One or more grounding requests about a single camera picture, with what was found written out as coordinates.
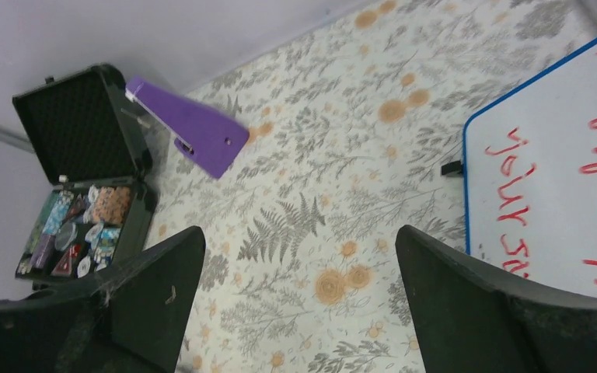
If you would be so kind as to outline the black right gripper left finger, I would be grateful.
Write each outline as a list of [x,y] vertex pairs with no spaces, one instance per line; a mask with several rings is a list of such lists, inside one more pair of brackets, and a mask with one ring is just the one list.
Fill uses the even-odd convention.
[[204,264],[197,226],[136,256],[0,300],[0,372],[172,372]]

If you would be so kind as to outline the blue framed whiteboard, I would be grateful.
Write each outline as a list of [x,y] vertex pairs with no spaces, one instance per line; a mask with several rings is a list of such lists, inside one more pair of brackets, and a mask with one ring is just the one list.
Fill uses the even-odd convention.
[[597,298],[597,37],[463,129],[466,252]]

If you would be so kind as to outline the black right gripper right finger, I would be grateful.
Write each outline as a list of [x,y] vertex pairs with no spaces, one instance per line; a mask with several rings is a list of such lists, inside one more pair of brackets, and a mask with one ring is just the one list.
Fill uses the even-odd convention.
[[406,225],[396,254],[429,372],[597,372],[597,298],[552,288]]

